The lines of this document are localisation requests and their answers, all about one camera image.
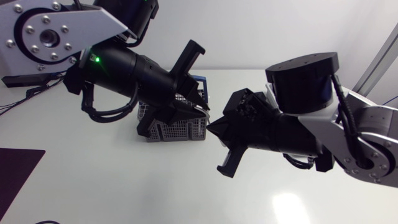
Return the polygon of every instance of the black cylindrical motor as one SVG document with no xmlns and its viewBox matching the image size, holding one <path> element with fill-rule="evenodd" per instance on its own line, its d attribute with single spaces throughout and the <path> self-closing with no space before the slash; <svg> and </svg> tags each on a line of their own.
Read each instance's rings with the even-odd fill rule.
<svg viewBox="0 0 398 224">
<path fill-rule="evenodd" d="M 149 22 L 154 19 L 159 9 L 157 0 L 95 0 L 95 6 L 100 6 L 126 25 L 140 39 Z"/>
<path fill-rule="evenodd" d="M 152 106 L 166 105 L 175 97 L 174 76 L 113 40 L 91 48 L 84 71 L 87 81 L 128 97 L 138 82 L 139 101 Z"/>
<path fill-rule="evenodd" d="M 310 113 L 332 102 L 330 75 L 339 69 L 336 52 L 311 54 L 266 69 L 279 109 L 285 113 Z"/>
</svg>

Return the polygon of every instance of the black power cord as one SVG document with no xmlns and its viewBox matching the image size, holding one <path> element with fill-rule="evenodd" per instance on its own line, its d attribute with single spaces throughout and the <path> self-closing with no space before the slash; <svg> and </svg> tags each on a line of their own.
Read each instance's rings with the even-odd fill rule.
<svg viewBox="0 0 398 224">
<path fill-rule="evenodd" d="M 81 102 L 81 110 L 86 112 L 93 121 L 99 123 L 110 123 L 124 118 L 127 114 L 132 112 L 132 109 L 134 109 L 138 102 L 138 83 L 135 85 L 134 93 L 129 103 L 119 109 L 110 111 L 96 111 L 95 108 L 93 108 L 94 84 L 86 82 L 82 90 L 83 100 Z"/>
<path fill-rule="evenodd" d="M 83 10 L 79 0 L 73 0 L 78 10 Z"/>
<path fill-rule="evenodd" d="M 286 160 L 289 163 L 291 163 L 293 166 L 295 166 L 296 168 L 299 168 L 299 169 L 311 169 L 313 167 L 314 160 L 315 160 L 312 157 L 308 157 L 307 158 L 308 163 L 306 163 L 306 162 L 298 161 L 286 153 L 284 153 L 284 158 L 286 158 Z"/>
<path fill-rule="evenodd" d="M 33 98 L 33 97 L 35 97 L 35 96 L 37 96 L 37 95 L 43 93 L 43 92 L 45 92 L 45 91 L 51 89 L 52 87 L 54 87 L 54 86 L 56 86 L 56 85 L 58 85 L 59 83 L 61 83 L 61 82 L 63 81 L 64 76 L 60 76 L 60 77 L 57 77 L 57 78 L 58 78 L 58 81 L 56 81 L 54 84 L 45 85 L 45 86 L 40 86 L 40 87 L 37 87 L 37 88 L 33 88 L 33 89 L 28 90 L 28 91 L 26 92 L 26 93 L 27 93 L 27 94 L 26 94 L 26 97 L 25 97 L 24 99 L 20 100 L 20 101 L 17 101 L 17 102 L 15 102 L 15 103 L 10 103 L 10 104 L 8 104 L 8 105 L 0 106 L 0 107 L 1 107 L 1 108 L 0 108 L 0 111 L 1 111 L 1 112 L 0 112 L 0 116 L 3 115 L 3 114 L 5 114 L 5 113 L 7 113 L 9 110 L 15 108 L 16 106 L 22 104 L 23 102 L 25 102 L 25 101 L 27 101 L 27 100 L 29 100 L 29 99 L 31 99 L 31 98 Z"/>
<path fill-rule="evenodd" d="M 144 30 L 142 31 L 142 35 L 140 38 L 138 38 L 134 43 L 126 43 L 124 40 L 121 40 L 119 37 L 115 37 L 114 40 L 116 40 L 118 43 L 122 44 L 125 47 L 132 48 L 132 47 L 137 47 L 138 45 L 141 44 L 142 40 L 145 37 L 145 34 L 147 33 L 148 27 L 149 27 L 149 22 L 145 26 Z"/>
<path fill-rule="evenodd" d="M 340 120 L 343 122 L 343 128 L 344 128 L 349 152 L 355 158 L 358 165 L 361 168 L 365 169 L 369 166 L 369 164 L 368 164 L 368 160 L 366 159 L 366 156 L 364 155 L 363 150 L 361 150 L 361 145 L 360 145 L 359 139 L 358 139 L 358 137 L 360 136 L 360 133 L 356 129 L 356 124 L 355 124 L 353 113 L 351 112 L 351 110 L 349 108 L 347 99 L 344 96 L 343 89 L 338 80 L 338 77 L 335 74 L 333 74 L 333 75 L 331 75 L 331 80 L 335 87 L 338 101 L 340 102 L 340 105 L 338 108 L 339 115 L 338 115 L 338 119 L 336 120 L 336 122 L 340 122 Z"/>
</svg>

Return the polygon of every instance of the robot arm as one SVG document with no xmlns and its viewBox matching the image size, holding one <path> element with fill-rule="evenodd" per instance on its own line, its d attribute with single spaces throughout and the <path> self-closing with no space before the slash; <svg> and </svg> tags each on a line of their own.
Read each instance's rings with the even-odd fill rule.
<svg viewBox="0 0 398 224">
<path fill-rule="evenodd" d="M 205 49 L 190 41 L 168 72 L 129 48 L 139 45 L 157 0 L 96 0 L 94 5 L 64 6 L 50 0 L 0 2 L 0 68 L 11 76 L 65 72 L 69 92 L 83 92 L 82 110 L 100 123 L 119 120 L 137 101 L 150 105 L 138 126 L 148 136 L 154 120 L 171 124 L 205 115 L 175 100 L 179 93 L 209 110 L 189 70 Z M 127 43 L 128 38 L 136 39 Z M 94 85 L 131 98 L 122 108 L 96 111 Z"/>
<path fill-rule="evenodd" d="M 301 169 L 315 163 L 326 172 L 337 161 L 354 178 L 398 187 L 398 110 L 352 91 L 343 94 L 337 70 L 336 53 L 306 55 L 268 68 L 265 94 L 233 93 L 224 116 L 208 126 L 229 149 L 218 170 L 233 177 L 252 147 L 282 152 Z M 290 154 L 307 157 L 308 164 Z"/>
</svg>

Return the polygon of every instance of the black cable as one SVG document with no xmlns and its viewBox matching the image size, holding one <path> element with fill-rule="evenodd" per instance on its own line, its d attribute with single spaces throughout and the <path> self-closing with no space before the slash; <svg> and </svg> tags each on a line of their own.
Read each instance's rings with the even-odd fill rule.
<svg viewBox="0 0 398 224">
<path fill-rule="evenodd" d="M 99 122 L 99 123 L 110 123 L 114 122 L 117 120 L 120 120 L 127 116 L 129 113 L 132 112 L 132 109 L 137 105 L 138 102 L 138 83 L 136 83 L 135 88 L 134 88 L 134 93 L 131 96 L 131 99 L 128 104 L 125 106 L 116 109 L 116 110 L 110 110 L 110 111 L 96 111 L 93 108 L 93 101 L 94 101 L 94 84 L 92 83 L 86 83 L 85 87 L 83 88 L 83 100 L 81 102 L 81 109 L 88 113 L 90 118 L 93 121 Z"/>
<path fill-rule="evenodd" d="M 398 98 L 398 96 L 396 96 L 396 97 L 394 97 L 393 99 L 391 99 L 391 100 L 389 100 L 389 101 L 387 101 L 387 102 L 383 103 L 382 105 L 384 106 L 384 105 L 386 105 L 386 104 L 390 103 L 391 101 L 393 101 L 393 100 L 394 100 L 394 99 L 396 99 L 396 98 Z"/>
<path fill-rule="evenodd" d="M 2 106 L 0 106 L 0 107 L 11 106 L 11 105 L 16 104 L 16 103 L 17 103 L 17 102 L 13 102 L 13 103 L 10 103 L 10 104 L 8 104 L 8 105 L 2 105 Z"/>
<path fill-rule="evenodd" d="M 302 162 L 302 161 L 298 161 L 296 159 L 294 159 L 293 157 L 291 157 L 290 155 L 284 153 L 284 158 L 286 158 L 286 160 L 291 163 L 293 166 L 295 166 L 296 168 L 299 169 L 311 169 L 313 167 L 314 164 L 314 158 L 312 157 L 308 157 L 308 163 L 306 162 Z"/>
<path fill-rule="evenodd" d="M 24 99 L 22 99 L 22 100 L 20 100 L 20 101 L 17 101 L 17 102 L 15 102 L 15 103 L 11 103 L 10 105 L 12 105 L 12 106 L 7 106 L 7 107 L 5 107 L 5 108 L 1 108 L 0 110 L 6 109 L 6 108 L 7 108 L 7 109 L 4 110 L 3 112 L 1 112 L 1 113 L 0 113 L 0 116 L 3 115 L 3 114 L 5 114 L 5 113 L 7 113 L 9 110 L 15 108 L 16 106 L 20 105 L 21 103 L 23 103 L 23 102 L 25 102 L 25 101 L 27 101 L 27 100 L 29 100 L 29 99 L 31 99 L 31 98 L 33 98 L 33 97 L 39 95 L 39 94 L 41 94 L 41 93 L 43 93 L 43 92 L 45 92 L 45 91 L 51 89 L 52 87 L 58 85 L 59 83 L 61 83 L 61 82 L 63 81 L 63 79 L 64 79 L 64 77 L 60 77 L 60 79 L 59 79 L 58 81 L 56 81 L 56 82 L 55 82 L 54 84 L 52 84 L 52 85 L 49 85 L 46 89 L 44 89 L 44 90 L 42 90 L 42 91 L 39 91 L 38 93 L 35 93 L 35 94 L 31 95 L 30 97 L 24 98 Z"/>
<path fill-rule="evenodd" d="M 125 46 L 131 48 L 131 47 L 137 47 L 138 45 L 140 45 L 142 40 L 145 37 L 145 34 L 147 33 L 148 27 L 149 27 L 149 21 L 148 21 L 147 25 L 145 26 L 144 30 L 142 31 L 141 37 L 138 38 L 137 41 L 135 41 L 134 43 L 125 43 Z"/>
<path fill-rule="evenodd" d="M 351 155 L 355 158 L 355 160 L 357 160 L 358 165 L 362 168 L 365 168 L 367 167 L 367 160 L 366 156 L 364 155 L 364 151 L 361 149 L 361 145 L 359 143 L 359 133 L 356 129 L 353 113 L 349 108 L 347 99 L 344 96 L 343 89 L 337 76 L 335 74 L 331 75 L 331 80 L 335 87 L 336 94 L 341 106 L 339 107 L 338 119 L 341 119 L 343 122 L 348 149 Z"/>
<path fill-rule="evenodd" d="M 79 1 L 79 0 L 73 0 L 73 2 L 75 2 L 75 5 L 76 5 L 76 7 L 77 7 L 78 10 L 82 10 L 81 4 L 80 4 L 80 1 Z"/>
</svg>

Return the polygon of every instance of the metal plate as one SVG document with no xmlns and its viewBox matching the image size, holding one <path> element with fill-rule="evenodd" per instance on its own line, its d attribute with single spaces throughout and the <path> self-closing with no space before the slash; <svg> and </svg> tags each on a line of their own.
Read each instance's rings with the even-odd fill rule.
<svg viewBox="0 0 398 224">
<path fill-rule="evenodd" d="M 333 97 L 337 99 L 335 92 L 333 92 Z M 352 100 L 360 100 L 361 97 L 350 98 Z M 298 116 L 298 120 L 346 167 L 345 172 L 348 175 L 366 182 L 389 185 L 387 182 L 382 181 L 382 178 L 390 168 L 388 158 L 383 152 L 361 138 L 359 138 L 361 147 L 366 157 L 373 161 L 374 167 L 366 170 L 360 168 L 355 163 L 355 160 L 349 153 L 343 127 L 333 121 L 338 103 L 338 100 L 334 100 L 327 108 L 309 114 L 302 114 Z"/>
<path fill-rule="evenodd" d="M 23 8 L 23 12 L 17 13 L 14 10 L 14 6 L 19 4 Z M 5 75 L 30 75 L 37 73 L 53 73 L 53 72 L 61 72 L 68 69 L 72 64 L 65 60 L 61 63 L 55 65 L 45 65 L 45 69 L 38 70 L 40 66 L 39 63 L 31 60 L 26 57 L 20 50 L 20 46 L 16 45 L 15 47 L 9 48 L 6 45 L 8 40 L 12 40 L 15 42 L 14 37 L 14 26 L 18 18 L 25 13 L 26 11 L 34 8 L 46 8 L 52 9 L 53 1 L 49 0 L 19 0 L 13 1 L 9 3 L 5 3 L 0 5 L 0 77 Z M 75 34 L 75 39 L 70 39 L 76 41 L 79 39 L 79 44 L 76 46 L 72 46 L 72 49 L 69 54 L 64 54 L 60 52 L 60 56 L 58 59 L 66 58 L 68 55 L 73 54 L 74 52 L 78 52 L 85 47 L 88 47 L 90 44 L 96 44 L 96 42 L 100 42 L 107 38 L 110 38 L 114 35 L 119 34 L 120 32 L 124 32 L 127 30 L 127 27 L 122 25 L 117 19 L 107 13 L 105 10 L 95 8 L 94 12 L 92 11 L 83 11 L 78 12 L 79 20 L 82 20 L 83 13 L 87 13 L 84 21 L 78 21 L 74 19 L 73 16 L 75 14 L 70 14 L 65 16 L 62 12 L 55 12 L 50 14 L 58 14 L 61 13 L 60 19 L 65 19 L 64 22 L 75 22 L 74 26 L 71 26 L 72 32 L 71 34 Z"/>
<path fill-rule="evenodd" d="M 48 17 L 49 24 L 42 21 Z M 48 62 L 61 61 L 71 54 L 77 53 L 88 46 L 97 44 L 112 36 L 124 32 L 127 27 L 113 18 L 104 9 L 92 11 L 72 11 L 38 14 L 26 21 L 24 28 L 31 26 L 35 29 L 33 34 L 22 31 L 24 44 L 28 49 L 33 45 L 40 49 L 34 56 Z M 56 47 L 46 47 L 40 41 L 40 34 L 45 30 L 55 31 L 60 42 Z M 52 54 L 57 54 L 58 60 L 51 59 Z"/>
</svg>

